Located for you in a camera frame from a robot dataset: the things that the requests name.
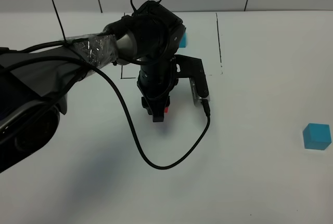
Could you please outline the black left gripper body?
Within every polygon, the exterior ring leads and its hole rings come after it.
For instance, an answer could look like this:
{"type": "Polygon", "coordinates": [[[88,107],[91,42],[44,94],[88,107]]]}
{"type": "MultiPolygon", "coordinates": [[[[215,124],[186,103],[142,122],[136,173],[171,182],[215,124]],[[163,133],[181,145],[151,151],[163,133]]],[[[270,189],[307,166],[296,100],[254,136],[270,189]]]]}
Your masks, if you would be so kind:
{"type": "Polygon", "coordinates": [[[137,86],[142,93],[142,107],[149,115],[152,116],[154,106],[169,107],[169,93],[176,84],[176,72],[175,60],[140,67],[137,86]]]}

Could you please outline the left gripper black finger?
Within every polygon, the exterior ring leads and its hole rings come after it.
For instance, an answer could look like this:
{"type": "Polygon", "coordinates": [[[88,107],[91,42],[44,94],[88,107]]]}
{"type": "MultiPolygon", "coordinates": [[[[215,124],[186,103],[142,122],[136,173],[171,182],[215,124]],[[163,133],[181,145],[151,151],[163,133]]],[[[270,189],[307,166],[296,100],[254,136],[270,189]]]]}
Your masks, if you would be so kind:
{"type": "Polygon", "coordinates": [[[151,108],[152,121],[155,123],[164,121],[165,106],[154,106],[151,108]]]}

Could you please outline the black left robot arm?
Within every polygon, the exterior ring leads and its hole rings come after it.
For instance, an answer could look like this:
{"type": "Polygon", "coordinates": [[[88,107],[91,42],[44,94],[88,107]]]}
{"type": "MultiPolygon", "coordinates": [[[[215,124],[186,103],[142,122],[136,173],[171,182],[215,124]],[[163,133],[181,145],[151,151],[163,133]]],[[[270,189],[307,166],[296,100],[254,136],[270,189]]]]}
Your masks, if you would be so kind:
{"type": "Polygon", "coordinates": [[[159,2],[147,1],[102,32],[1,49],[1,171],[45,146],[67,112],[73,85],[109,64],[140,65],[145,98],[167,99],[183,21],[159,2]]]}

